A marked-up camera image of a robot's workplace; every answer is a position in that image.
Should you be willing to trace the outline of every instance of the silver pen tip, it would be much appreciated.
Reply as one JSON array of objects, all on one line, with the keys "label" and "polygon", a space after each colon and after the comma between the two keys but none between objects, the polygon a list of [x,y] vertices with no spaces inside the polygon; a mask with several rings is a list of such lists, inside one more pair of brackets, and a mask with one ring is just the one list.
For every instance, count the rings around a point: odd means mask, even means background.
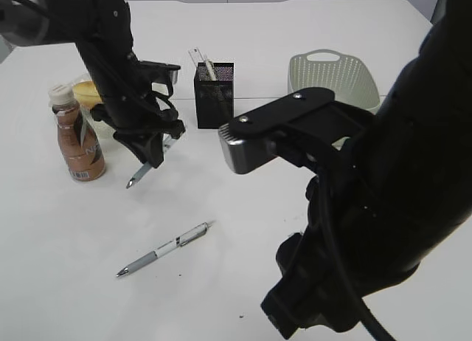
[{"label": "silver pen tip", "polygon": [[120,272],[117,273],[117,277],[121,277],[121,276],[124,276],[124,275],[127,275],[129,273],[129,270],[124,268],[122,269]]},{"label": "silver pen tip", "polygon": [[133,186],[135,181],[136,181],[136,179],[135,179],[135,178],[132,178],[132,179],[128,182],[128,184],[126,185],[126,188],[128,189],[128,188],[130,188],[131,186]]}]

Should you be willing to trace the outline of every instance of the white table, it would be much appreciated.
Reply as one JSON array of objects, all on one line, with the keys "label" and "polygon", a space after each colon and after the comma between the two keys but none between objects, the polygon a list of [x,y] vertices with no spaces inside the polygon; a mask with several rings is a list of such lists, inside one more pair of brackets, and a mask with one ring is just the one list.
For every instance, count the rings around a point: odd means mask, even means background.
[{"label": "white table", "polygon": [[[237,96],[267,97],[236,100],[237,114],[286,91],[289,55],[322,47],[362,58],[385,94],[428,29],[400,0],[131,6],[139,57],[184,65],[177,97],[192,96],[188,48],[235,60]],[[171,10],[173,30],[160,17]],[[196,29],[209,15],[221,24],[213,34]],[[0,340],[281,340],[259,304],[280,278],[277,247],[305,227],[311,174],[278,159],[234,175],[215,131],[196,129],[194,101],[176,100],[188,132],[158,170],[125,190],[139,163],[102,140],[106,175],[73,182],[55,143],[46,87],[83,71],[70,45],[17,49],[0,66]],[[207,236],[134,275],[114,277],[208,219],[217,223]],[[413,278],[367,298],[399,340],[468,339],[471,238],[472,224],[465,224]],[[360,326],[341,335],[318,327],[293,340],[369,337]]]}]

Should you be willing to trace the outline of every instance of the bottle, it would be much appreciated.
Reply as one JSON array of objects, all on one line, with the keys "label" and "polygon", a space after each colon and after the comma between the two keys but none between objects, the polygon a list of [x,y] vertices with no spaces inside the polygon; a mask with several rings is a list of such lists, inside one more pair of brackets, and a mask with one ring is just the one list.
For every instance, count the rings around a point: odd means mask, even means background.
[{"label": "bottle", "polygon": [[105,172],[105,160],[97,135],[80,112],[72,88],[57,85],[49,90],[52,112],[58,124],[60,151],[73,179],[91,181]]}]

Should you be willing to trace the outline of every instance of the white bottle cap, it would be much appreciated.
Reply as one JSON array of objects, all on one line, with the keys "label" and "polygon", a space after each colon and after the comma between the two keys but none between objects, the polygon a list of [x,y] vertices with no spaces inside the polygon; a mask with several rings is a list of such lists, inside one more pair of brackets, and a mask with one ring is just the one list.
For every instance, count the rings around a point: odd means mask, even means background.
[{"label": "white bottle cap", "polygon": [[49,91],[49,98],[51,99],[51,105],[62,106],[67,105],[75,101],[74,92],[72,87],[69,85],[56,85],[53,86]]}]

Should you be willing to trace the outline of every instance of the bottle label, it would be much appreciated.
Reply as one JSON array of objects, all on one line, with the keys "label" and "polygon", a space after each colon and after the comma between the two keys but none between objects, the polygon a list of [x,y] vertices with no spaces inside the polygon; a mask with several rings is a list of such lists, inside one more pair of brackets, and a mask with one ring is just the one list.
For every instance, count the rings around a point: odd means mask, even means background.
[{"label": "bottle label", "polygon": [[90,175],[87,171],[82,171],[81,173],[78,173],[78,172],[74,172],[70,170],[70,173],[74,179],[79,179],[79,180],[90,179]]},{"label": "bottle label", "polygon": [[100,160],[102,157],[102,148],[100,147],[100,144],[98,143],[98,139],[96,139],[97,143],[91,147],[86,148],[86,155],[94,155],[94,158],[91,161],[91,164],[95,164]]}]

